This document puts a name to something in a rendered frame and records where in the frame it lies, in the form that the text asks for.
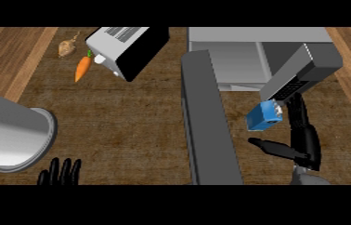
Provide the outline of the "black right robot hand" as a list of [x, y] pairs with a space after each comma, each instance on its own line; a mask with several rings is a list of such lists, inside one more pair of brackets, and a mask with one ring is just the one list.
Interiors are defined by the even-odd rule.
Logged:
[[263, 153], [290, 159], [294, 164], [318, 171], [321, 167], [321, 144], [315, 127], [309, 124], [302, 94], [296, 93], [285, 102], [290, 125], [290, 145], [271, 140], [249, 138]]

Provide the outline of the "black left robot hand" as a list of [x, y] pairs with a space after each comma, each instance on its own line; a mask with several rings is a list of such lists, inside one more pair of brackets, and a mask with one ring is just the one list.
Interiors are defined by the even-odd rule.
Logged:
[[67, 158], [58, 165], [58, 158], [54, 157], [49, 161], [48, 169], [44, 169], [38, 174], [38, 185], [67, 185], [73, 186], [79, 180], [79, 170], [82, 161], [76, 159], [70, 161]]

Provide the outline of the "blue milk carton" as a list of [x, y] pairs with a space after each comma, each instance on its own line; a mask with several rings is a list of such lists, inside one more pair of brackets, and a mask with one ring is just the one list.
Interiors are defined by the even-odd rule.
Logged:
[[246, 129], [265, 131], [282, 120], [282, 109], [275, 100], [262, 101], [244, 116]]

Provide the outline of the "dark grey microwave door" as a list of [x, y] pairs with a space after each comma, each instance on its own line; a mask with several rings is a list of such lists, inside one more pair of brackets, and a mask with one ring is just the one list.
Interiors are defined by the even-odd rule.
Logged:
[[181, 104], [192, 185], [243, 185], [209, 53], [181, 57]]

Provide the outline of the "large silver pot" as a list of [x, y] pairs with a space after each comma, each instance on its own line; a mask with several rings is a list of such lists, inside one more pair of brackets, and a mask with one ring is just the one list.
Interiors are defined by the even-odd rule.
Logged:
[[57, 134], [57, 119], [0, 97], [0, 173], [27, 169], [44, 157]]

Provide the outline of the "orange carrot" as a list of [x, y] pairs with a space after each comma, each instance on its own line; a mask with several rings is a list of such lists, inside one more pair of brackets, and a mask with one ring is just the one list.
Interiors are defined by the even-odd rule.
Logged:
[[82, 76], [86, 74], [89, 64], [91, 64], [91, 52], [86, 53], [86, 55], [80, 58], [76, 64], [73, 82], [77, 82]]

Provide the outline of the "tan ginger root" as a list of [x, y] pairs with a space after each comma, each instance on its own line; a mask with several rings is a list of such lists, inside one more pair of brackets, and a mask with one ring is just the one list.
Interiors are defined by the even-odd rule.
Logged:
[[70, 39], [63, 40], [60, 42], [58, 47], [57, 47], [57, 56], [60, 58], [69, 56], [73, 53], [77, 35], [79, 34], [76, 33]]

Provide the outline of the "white toaster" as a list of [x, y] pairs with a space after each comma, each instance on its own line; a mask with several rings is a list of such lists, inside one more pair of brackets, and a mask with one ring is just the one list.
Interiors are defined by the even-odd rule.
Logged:
[[166, 27], [100, 27], [85, 38], [94, 62], [131, 82], [169, 39]]

